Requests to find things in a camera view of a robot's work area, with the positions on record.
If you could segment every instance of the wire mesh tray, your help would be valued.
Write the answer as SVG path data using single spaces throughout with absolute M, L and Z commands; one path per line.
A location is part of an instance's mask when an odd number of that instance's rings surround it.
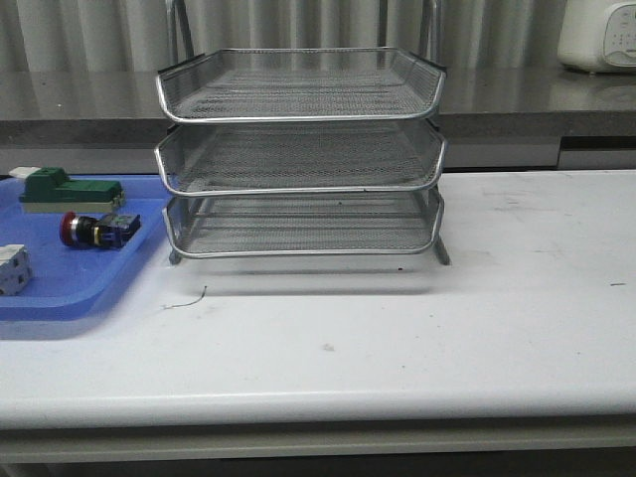
M 431 114 L 444 72 L 392 48 L 220 50 L 159 72 L 176 122 L 408 119 Z
M 173 198 L 168 238 L 186 258 L 419 253 L 438 238 L 436 189 L 406 193 Z
M 181 126 L 155 149 L 178 196 L 432 187 L 445 140 L 426 120 Z

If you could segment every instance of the green electrical component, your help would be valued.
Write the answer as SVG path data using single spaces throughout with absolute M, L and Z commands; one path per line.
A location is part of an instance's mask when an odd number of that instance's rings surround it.
M 30 174 L 20 196 L 25 212 L 113 212 L 125 199 L 119 181 L 71 179 L 61 167 Z

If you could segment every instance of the gray curtain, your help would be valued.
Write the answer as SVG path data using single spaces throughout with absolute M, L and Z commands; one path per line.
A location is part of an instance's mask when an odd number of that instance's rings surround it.
M 446 0 L 442 62 L 555 66 L 565 0 Z M 186 0 L 195 50 L 365 47 L 416 51 L 422 0 Z M 1 0 L 0 71 L 168 66 L 164 0 Z

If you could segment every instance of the blue plastic tray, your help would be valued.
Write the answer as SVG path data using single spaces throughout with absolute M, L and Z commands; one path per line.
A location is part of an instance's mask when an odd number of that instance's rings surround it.
M 0 297 L 0 320 L 70 320 L 79 318 L 111 287 L 145 262 L 142 247 L 161 223 L 168 194 L 158 176 L 98 176 L 121 182 L 126 205 L 121 214 L 139 214 L 141 229 L 119 249 L 74 249 L 59 238 L 63 214 L 25 214 L 18 202 L 24 184 L 0 181 L 0 245 L 23 243 L 34 277 L 16 296 Z M 84 214 L 101 217 L 103 214 Z

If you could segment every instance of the white electrical terminal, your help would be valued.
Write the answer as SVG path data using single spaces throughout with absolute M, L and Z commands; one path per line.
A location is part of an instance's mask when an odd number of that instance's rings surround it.
M 15 177 L 16 179 L 20 179 L 21 181 L 26 181 L 27 177 L 29 177 L 34 172 L 42 169 L 41 167 L 16 167 L 15 169 L 11 169 L 9 171 L 9 175 L 11 177 Z
M 17 295 L 32 276 L 29 253 L 23 245 L 0 246 L 0 297 Z

